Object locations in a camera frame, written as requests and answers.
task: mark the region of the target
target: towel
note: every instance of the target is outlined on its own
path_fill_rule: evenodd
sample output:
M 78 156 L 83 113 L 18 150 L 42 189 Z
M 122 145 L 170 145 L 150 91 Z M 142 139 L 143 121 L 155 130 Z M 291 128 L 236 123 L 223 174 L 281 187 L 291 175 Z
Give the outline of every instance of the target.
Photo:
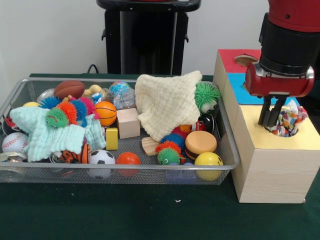
M 160 142 L 174 128 L 198 121 L 195 91 L 201 80 L 199 71 L 174 77 L 144 74 L 137 79 L 134 93 L 138 119 L 153 140 Z
M 54 152 L 68 150 L 80 154 L 84 137 L 93 151 L 106 146 L 99 120 L 94 114 L 86 116 L 87 126 L 68 125 L 54 128 L 47 126 L 46 113 L 41 107 L 18 107 L 10 112 L 12 121 L 28 134 L 28 145 L 24 152 L 29 162 L 47 159 Z

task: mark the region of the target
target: black cable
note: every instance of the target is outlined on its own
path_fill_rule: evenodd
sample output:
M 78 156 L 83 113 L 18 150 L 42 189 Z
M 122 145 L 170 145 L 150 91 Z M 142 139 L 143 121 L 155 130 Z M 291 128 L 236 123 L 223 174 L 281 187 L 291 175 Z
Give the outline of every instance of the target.
M 95 69 L 95 72 L 98 74 L 99 71 L 98 71 L 98 68 L 95 64 L 91 64 L 90 67 L 88 68 L 88 71 L 86 72 L 87 74 L 90 73 L 91 69 L 94 68 Z

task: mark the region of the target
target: wooden block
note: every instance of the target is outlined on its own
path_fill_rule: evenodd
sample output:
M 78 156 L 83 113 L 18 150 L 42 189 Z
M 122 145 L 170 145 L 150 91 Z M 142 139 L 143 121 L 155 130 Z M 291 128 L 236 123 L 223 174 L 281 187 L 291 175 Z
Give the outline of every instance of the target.
M 108 127 L 105 130 L 105 149 L 118 150 L 118 128 Z
M 147 156 L 156 155 L 156 147 L 160 144 L 152 139 L 152 137 L 144 137 L 141 141 L 142 148 Z
M 121 139 L 140 136 L 140 121 L 135 108 L 116 111 L 119 137 Z
M 320 135 L 309 118 L 292 137 L 276 136 L 258 125 L 263 101 L 243 88 L 246 67 L 235 61 L 241 54 L 259 58 L 260 51 L 218 50 L 214 71 L 240 155 L 240 164 L 231 171 L 238 200 L 303 203 L 320 167 Z

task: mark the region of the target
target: orange basketball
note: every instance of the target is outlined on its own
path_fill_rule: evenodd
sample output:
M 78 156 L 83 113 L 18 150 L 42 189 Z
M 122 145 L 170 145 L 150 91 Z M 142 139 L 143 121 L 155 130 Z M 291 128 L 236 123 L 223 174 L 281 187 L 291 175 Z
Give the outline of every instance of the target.
M 103 127 L 110 126 L 117 119 L 116 107 L 108 101 L 98 102 L 95 106 L 95 111 L 100 116 L 100 123 Z

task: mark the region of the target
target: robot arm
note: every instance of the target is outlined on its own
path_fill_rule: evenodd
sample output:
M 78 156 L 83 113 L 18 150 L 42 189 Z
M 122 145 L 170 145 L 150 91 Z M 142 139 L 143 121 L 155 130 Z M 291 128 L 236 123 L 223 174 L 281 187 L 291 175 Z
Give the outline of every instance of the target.
M 304 97 L 315 80 L 311 67 L 320 52 L 319 0 L 268 0 L 260 38 L 261 57 L 250 63 L 246 88 L 263 98 L 258 123 L 273 127 L 287 97 Z M 270 110 L 271 99 L 277 102 Z

